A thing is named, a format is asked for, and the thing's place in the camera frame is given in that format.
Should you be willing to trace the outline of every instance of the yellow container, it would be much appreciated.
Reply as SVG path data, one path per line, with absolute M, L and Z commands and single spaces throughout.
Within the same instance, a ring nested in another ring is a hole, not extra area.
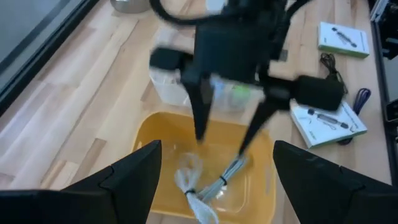
M 205 142 L 198 146 L 193 119 L 172 113 L 154 113 L 139 128 L 133 151 L 155 139 L 162 140 L 162 169 L 151 211 L 194 218 L 183 192 L 174 183 L 178 160 L 184 152 L 203 159 L 197 190 L 213 183 L 236 156 L 247 127 L 209 121 Z M 266 131 L 251 143 L 248 165 L 229 180 L 210 205 L 221 223 L 270 223 L 275 211 L 273 143 Z

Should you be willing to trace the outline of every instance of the product box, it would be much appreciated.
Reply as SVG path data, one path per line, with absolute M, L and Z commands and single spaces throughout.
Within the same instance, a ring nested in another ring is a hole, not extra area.
M 352 138 L 367 131 L 346 102 L 342 102 L 336 112 L 294 106 L 290 114 L 309 149 Z
M 359 58 L 369 55 L 368 38 L 365 31 L 321 22 L 318 28 L 318 37 L 320 50 Z

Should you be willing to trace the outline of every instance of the white cable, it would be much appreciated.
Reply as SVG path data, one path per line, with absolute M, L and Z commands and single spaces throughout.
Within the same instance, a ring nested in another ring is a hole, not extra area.
M 216 197 L 221 188 L 228 183 L 229 179 L 232 178 L 237 171 L 241 170 L 246 163 L 247 159 L 243 156 L 235 158 L 221 176 L 224 179 L 220 177 L 209 187 L 204 188 L 196 194 L 195 187 L 200 178 L 203 164 L 201 159 L 195 154 L 186 153 L 183 155 L 180 160 L 181 168 L 176 171 L 174 181 L 183 193 L 188 192 L 186 196 L 189 206 L 200 223 L 207 224 L 219 222 L 215 211 L 206 203 Z

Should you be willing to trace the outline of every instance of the light wood countertop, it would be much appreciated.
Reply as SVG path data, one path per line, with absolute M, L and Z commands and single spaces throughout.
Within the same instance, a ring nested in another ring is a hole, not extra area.
M 204 12 L 204 0 L 164 2 L 174 13 Z M 314 0 L 294 16 L 285 44 L 288 61 L 272 63 L 271 74 L 326 75 L 317 49 L 320 21 L 365 30 L 373 46 L 367 1 Z M 62 189 L 130 153 L 148 114 L 190 114 L 188 108 L 162 104 L 150 82 L 148 59 L 159 24 L 150 11 L 120 14 L 107 0 L 95 6 L 0 118 L 0 189 Z M 390 184 L 375 56 L 370 49 L 364 60 L 336 55 L 337 70 L 350 92 L 348 103 L 360 88 L 372 91 L 360 115 L 368 133 L 349 146 L 332 144 L 312 153 Z M 247 124 L 254 107 L 239 114 L 215 113 L 212 118 Z M 275 115 L 266 128 L 273 139 L 305 148 L 288 114 Z M 148 221 L 178 222 L 192 221 L 154 214 Z M 280 183 L 274 223 L 298 223 Z

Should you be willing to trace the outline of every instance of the wooden table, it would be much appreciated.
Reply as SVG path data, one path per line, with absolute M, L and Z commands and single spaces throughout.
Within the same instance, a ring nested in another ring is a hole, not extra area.
M 204 0 L 165 0 L 174 13 L 198 14 Z M 271 65 L 271 74 L 324 77 L 317 50 L 320 21 L 366 30 L 372 45 L 367 1 L 314 0 L 294 16 L 285 48 L 287 62 Z M 148 59 L 159 20 L 152 12 L 115 12 L 102 0 L 67 39 L 45 68 L 0 118 L 0 187 L 61 189 L 130 153 L 142 120 L 159 110 L 190 114 L 163 105 L 148 76 Z M 337 144 L 312 152 L 390 183 L 374 52 L 364 60 L 336 55 L 337 69 L 353 102 L 361 87 L 372 97 L 361 112 L 369 131 L 345 147 Z M 255 105 L 240 114 L 213 119 L 248 123 Z M 289 115 L 277 114 L 266 127 L 273 139 L 305 147 Z M 297 223 L 279 183 L 275 223 Z M 151 214 L 148 223 L 191 220 Z

